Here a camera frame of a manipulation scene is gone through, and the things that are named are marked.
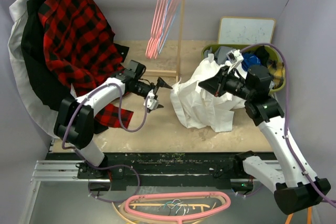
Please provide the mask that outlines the light blue wire hanger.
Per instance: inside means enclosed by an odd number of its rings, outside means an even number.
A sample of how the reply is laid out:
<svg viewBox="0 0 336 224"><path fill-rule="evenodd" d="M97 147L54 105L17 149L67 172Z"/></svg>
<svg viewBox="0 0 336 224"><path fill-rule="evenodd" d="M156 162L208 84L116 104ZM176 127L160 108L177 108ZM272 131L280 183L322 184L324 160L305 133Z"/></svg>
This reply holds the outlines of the light blue wire hanger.
<svg viewBox="0 0 336 224"><path fill-rule="evenodd" d="M174 23L176 12L179 10L181 0L167 0L164 5L165 9L163 12L163 23L162 28L159 33L159 42L157 45L157 54L159 55L163 49L163 46L167 40L169 32Z"/></svg>

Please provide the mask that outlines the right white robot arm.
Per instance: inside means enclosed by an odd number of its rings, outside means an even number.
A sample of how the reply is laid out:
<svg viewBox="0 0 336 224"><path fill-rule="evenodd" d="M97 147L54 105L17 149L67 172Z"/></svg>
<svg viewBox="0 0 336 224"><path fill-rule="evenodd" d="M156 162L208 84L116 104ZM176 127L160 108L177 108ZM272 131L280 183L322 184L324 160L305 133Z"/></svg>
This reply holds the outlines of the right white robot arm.
<svg viewBox="0 0 336 224"><path fill-rule="evenodd" d="M278 101L269 95L270 83L268 69L253 65L246 78L237 70L223 66L216 75L198 85L215 97L230 93L245 101L246 113L267 139L281 170L248 151L236 155L234 173L259 180L273 193L279 209L289 215L326 201L331 185L326 178L317 176L285 128L285 114Z"/></svg>

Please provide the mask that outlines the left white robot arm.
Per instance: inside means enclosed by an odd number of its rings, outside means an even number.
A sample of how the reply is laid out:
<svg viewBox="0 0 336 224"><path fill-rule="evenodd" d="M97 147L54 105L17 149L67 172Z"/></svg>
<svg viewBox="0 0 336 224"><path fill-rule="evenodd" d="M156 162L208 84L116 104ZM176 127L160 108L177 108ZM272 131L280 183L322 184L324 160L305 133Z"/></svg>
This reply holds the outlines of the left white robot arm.
<svg viewBox="0 0 336 224"><path fill-rule="evenodd" d="M102 178L108 172L107 158L93 141L94 120L98 113L107 113L107 106L113 100L121 100L124 94L133 93L144 98L143 106L148 114L162 107L157 95L159 88L171 88L162 78L156 83L142 82L145 71L145 65L131 60L127 68L114 73L89 93L61 102L54 134L63 144L70 144L69 149L90 165L90 173L96 178Z"/></svg>

